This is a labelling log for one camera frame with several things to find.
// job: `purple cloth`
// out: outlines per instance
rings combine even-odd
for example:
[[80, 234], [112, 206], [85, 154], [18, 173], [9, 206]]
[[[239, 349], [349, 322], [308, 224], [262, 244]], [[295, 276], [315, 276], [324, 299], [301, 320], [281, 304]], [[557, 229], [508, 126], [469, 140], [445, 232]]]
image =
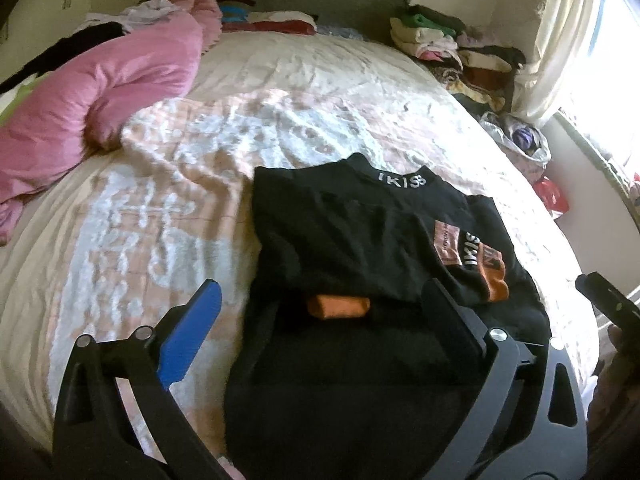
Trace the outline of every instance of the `purple cloth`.
[[511, 134], [511, 140], [523, 152], [529, 151], [535, 144], [533, 132], [526, 126], [518, 128]]

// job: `metal screw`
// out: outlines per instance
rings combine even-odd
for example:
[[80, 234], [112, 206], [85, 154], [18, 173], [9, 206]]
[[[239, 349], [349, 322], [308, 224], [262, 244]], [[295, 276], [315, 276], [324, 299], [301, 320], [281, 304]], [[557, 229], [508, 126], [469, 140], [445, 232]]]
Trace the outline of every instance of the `metal screw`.
[[496, 341], [505, 341], [507, 339], [507, 333], [501, 328], [492, 328], [489, 335]]
[[549, 340], [549, 344], [555, 348], [556, 350], [563, 350], [564, 349], [564, 343], [562, 342], [562, 339], [560, 339], [559, 337], [552, 337]]
[[76, 346], [79, 348], [84, 348], [85, 346], [89, 346], [91, 342], [91, 336], [87, 334], [82, 334], [78, 339], [76, 339]]
[[145, 339], [149, 339], [153, 332], [154, 332], [154, 329], [152, 329], [150, 326], [141, 326], [136, 329], [136, 331], [134, 332], [134, 335], [136, 336], [136, 339], [140, 339], [140, 341], [144, 341]]

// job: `red bag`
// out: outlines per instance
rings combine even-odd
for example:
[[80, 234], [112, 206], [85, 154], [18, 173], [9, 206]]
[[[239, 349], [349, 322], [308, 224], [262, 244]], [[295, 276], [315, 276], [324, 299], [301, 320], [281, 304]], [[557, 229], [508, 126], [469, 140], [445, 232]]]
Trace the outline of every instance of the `red bag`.
[[564, 194], [560, 188], [546, 176], [537, 181], [533, 185], [533, 189], [554, 220], [569, 211], [569, 203], [566, 201]]

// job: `brown cloth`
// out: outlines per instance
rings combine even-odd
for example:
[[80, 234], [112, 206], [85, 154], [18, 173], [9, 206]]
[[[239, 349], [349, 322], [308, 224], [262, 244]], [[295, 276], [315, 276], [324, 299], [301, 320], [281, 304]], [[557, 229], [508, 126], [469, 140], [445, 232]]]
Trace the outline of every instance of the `brown cloth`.
[[513, 78], [511, 72], [498, 72], [473, 66], [465, 66], [464, 74], [468, 83], [492, 91], [505, 88]]

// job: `red cloth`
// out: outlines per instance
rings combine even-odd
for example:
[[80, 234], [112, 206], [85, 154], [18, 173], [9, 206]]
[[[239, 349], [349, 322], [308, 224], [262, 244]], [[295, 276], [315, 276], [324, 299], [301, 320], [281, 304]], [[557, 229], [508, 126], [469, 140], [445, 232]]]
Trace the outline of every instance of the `red cloth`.
[[290, 22], [231, 22], [222, 24], [222, 32], [282, 32], [283, 34], [303, 34], [313, 36], [316, 33], [314, 26], [302, 20]]
[[561, 189], [546, 176], [537, 181], [533, 189], [554, 219], [569, 211], [569, 203]]

